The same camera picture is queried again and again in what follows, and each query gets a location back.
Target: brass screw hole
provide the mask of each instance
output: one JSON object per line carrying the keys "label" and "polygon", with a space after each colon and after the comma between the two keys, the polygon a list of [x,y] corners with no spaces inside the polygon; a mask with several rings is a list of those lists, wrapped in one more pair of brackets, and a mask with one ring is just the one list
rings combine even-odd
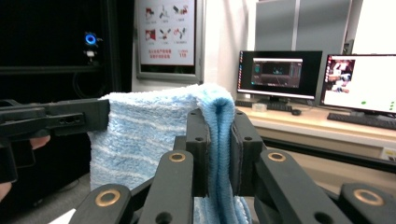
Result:
{"label": "brass screw hole", "polygon": [[370,204],[372,206],[384,205],[384,199],[382,199],[378,194],[368,189],[355,189],[355,191],[353,191],[353,195],[359,201]]}
{"label": "brass screw hole", "polygon": [[107,207],[116,203],[120,199],[120,192],[116,189],[108,189],[102,191],[96,196],[96,205],[100,207]]}
{"label": "brass screw hole", "polygon": [[181,162],[186,160],[186,156],[182,153],[174,153],[169,156],[169,160],[174,161],[174,162]]}
{"label": "brass screw hole", "polygon": [[155,218],[155,222],[157,224],[169,224],[172,222],[172,215],[167,212],[162,212]]}
{"label": "brass screw hole", "polygon": [[286,157],[278,152],[272,152],[270,154],[268,154],[268,158],[271,161],[285,161]]}
{"label": "brass screw hole", "polygon": [[332,220],[332,217],[329,215],[322,213],[322,212],[316,212],[315,213],[315,219],[321,223],[321,224],[332,224],[334,221]]}

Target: wall poster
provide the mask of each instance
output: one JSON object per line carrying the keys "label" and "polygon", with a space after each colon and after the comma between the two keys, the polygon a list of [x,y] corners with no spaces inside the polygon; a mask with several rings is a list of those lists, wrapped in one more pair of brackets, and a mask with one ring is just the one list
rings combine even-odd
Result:
{"label": "wall poster", "polygon": [[139,0],[139,75],[195,76],[195,0]]}

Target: hand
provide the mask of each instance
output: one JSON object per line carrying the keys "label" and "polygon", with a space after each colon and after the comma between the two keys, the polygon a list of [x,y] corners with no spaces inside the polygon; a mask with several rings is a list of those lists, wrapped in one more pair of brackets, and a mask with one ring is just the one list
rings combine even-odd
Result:
{"label": "hand", "polygon": [[[39,147],[43,147],[50,140],[50,136],[39,137],[39,138],[31,138],[30,145],[32,145],[32,149],[37,149]],[[0,184],[0,202],[6,197],[6,195],[11,190],[11,182]]]}

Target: poster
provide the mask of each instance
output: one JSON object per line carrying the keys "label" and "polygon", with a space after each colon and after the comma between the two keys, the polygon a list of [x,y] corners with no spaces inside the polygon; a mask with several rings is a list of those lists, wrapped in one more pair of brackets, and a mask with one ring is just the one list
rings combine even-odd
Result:
{"label": "poster", "polygon": [[194,65],[194,0],[140,0],[141,64]]}

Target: blue towel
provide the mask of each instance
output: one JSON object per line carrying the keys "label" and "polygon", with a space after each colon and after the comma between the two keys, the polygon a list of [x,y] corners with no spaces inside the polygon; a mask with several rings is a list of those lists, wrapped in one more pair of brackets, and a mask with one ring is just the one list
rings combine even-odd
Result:
{"label": "blue towel", "polygon": [[186,134],[187,115],[200,108],[210,129],[209,195],[194,199],[194,223],[251,223],[243,198],[234,197],[229,180],[233,98],[216,84],[165,91],[110,93],[105,132],[89,133],[91,189],[108,183],[130,189],[155,175],[175,137]]}

